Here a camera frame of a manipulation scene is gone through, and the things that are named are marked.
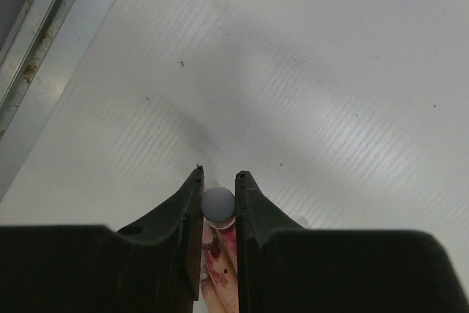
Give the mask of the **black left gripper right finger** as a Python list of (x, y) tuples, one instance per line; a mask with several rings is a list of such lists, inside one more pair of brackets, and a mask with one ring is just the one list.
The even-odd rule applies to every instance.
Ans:
[(241, 312), (466, 312), (445, 249), (413, 230), (306, 229), (235, 180)]

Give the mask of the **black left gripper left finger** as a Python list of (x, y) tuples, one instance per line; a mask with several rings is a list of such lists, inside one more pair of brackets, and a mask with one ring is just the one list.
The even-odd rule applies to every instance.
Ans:
[(204, 171), (118, 231), (3, 226), (3, 312), (191, 312), (199, 298)]

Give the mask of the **mannequin hand painted nails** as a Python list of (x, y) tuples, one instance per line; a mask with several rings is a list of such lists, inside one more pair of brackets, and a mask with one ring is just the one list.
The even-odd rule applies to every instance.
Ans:
[(209, 312), (239, 312), (237, 233), (234, 224), (216, 229), (204, 223), (200, 289)]

